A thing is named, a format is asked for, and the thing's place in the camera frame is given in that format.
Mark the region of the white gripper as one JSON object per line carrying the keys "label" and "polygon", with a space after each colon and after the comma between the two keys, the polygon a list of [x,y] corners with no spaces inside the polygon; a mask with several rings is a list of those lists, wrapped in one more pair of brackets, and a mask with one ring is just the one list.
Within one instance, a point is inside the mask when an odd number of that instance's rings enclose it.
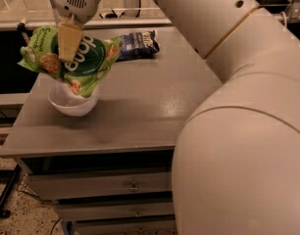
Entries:
{"label": "white gripper", "polygon": [[58,24],[59,59],[70,63],[83,35],[83,26],[97,13],[101,0],[53,0],[62,23]]}

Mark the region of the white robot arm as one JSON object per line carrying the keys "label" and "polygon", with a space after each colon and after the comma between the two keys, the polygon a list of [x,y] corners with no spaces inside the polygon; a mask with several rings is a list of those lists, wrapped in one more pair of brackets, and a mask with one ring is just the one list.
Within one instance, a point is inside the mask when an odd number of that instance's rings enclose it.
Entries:
{"label": "white robot arm", "polygon": [[300,235],[300,41],[256,0],[154,0],[222,81],[178,136],[179,235]]}

